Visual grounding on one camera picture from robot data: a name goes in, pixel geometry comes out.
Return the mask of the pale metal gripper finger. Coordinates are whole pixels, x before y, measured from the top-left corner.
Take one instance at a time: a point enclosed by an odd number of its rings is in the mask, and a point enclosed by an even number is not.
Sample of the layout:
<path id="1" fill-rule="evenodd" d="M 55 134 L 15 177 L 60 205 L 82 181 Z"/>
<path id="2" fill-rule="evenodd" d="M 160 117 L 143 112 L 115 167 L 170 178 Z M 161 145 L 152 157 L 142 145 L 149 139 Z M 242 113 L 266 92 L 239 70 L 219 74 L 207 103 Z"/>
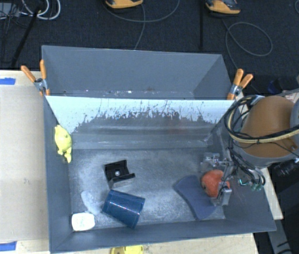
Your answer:
<path id="1" fill-rule="evenodd" d="M 200 163 L 200 170 L 212 170 L 219 166 L 219 153 L 205 153 Z"/>
<path id="2" fill-rule="evenodd" d="M 219 190 L 219 193 L 211 198 L 211 202 L 214 206 L 227 206 L 232 194 L 232 189 L 225 187 Z"/>

